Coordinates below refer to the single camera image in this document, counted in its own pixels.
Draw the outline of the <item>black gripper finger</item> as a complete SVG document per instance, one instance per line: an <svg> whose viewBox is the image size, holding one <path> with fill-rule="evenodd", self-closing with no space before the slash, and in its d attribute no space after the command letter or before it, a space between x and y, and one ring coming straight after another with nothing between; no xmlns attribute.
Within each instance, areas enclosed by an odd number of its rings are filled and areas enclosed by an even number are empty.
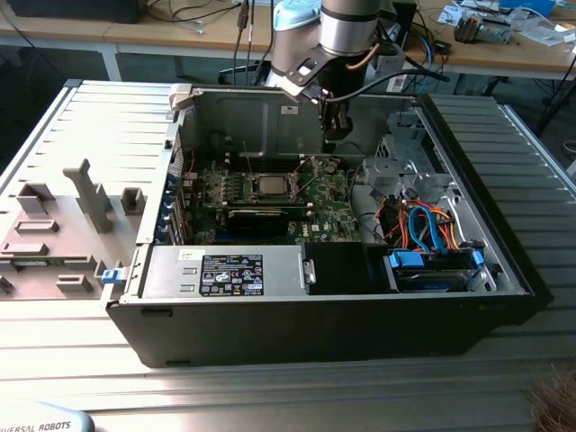
<svg viewBox="0 0 576 432"><path fill-rule="evenodd" d="M345 139L353 130L353 121L348 115L349 101L322 103L319 106L319 122L326 142Z"/></svg>

